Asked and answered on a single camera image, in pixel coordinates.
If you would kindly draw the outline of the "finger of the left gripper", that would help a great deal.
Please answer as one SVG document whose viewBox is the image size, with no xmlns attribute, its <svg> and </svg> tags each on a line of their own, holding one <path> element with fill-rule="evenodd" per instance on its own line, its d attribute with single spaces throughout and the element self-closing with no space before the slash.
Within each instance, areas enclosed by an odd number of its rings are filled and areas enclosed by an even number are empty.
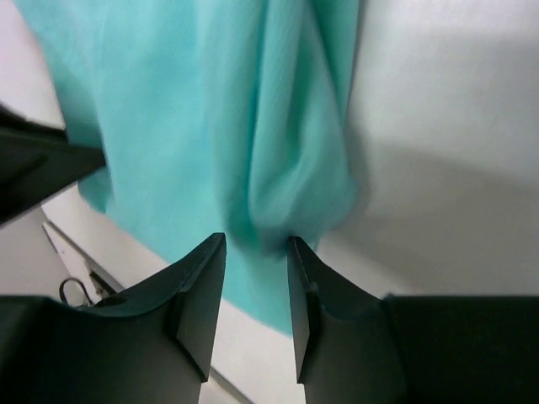
<svg viewBox="0 0 539 404">
<path fill-rule="evenodd" d="M 1 224 L 34 209 L 105 166 L 101 150 L 73 145 L 67 132 L 1 106 Z"/>
</svg>

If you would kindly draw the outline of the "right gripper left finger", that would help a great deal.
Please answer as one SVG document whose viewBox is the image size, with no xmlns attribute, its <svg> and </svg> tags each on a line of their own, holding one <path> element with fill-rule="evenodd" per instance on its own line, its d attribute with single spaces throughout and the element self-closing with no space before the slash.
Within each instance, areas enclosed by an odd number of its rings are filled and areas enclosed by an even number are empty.
<svg viewBox="0 0 539 404">
<path fill-rule="evenodd" d="M 196 403 L 208 380 L 226 238 L 91 307 L 1 299 L 4 403 Z"/>
</svg>

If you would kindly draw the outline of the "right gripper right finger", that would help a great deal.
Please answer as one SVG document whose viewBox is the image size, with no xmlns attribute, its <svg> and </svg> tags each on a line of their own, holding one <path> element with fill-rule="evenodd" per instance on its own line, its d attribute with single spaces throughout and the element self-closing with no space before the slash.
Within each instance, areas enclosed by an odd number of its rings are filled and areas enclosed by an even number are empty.
<svg viewBox="0 0 539 404">
<path fill-rule="evenodd" d="M 377 298 L 287 245 L 296 378 L 309 403 L 535 403 L 535 296 Z"/>
</svg>

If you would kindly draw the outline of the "teal t shirt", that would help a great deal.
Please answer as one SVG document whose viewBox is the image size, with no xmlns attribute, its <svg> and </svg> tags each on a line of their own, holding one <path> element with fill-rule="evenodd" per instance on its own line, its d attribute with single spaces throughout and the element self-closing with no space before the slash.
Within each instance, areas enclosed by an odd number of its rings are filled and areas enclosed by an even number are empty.
<svg viewBox="0 0 539 404">
<path fill-rule="evenodd" d="M 227 237 L 223 296 L 291 333 L 286 241 L 359 194 L 345 116 L 358 1 L 18 1 L 68 139 L 105 168 L 80 195 L 162 259 Z"/>
</svg>

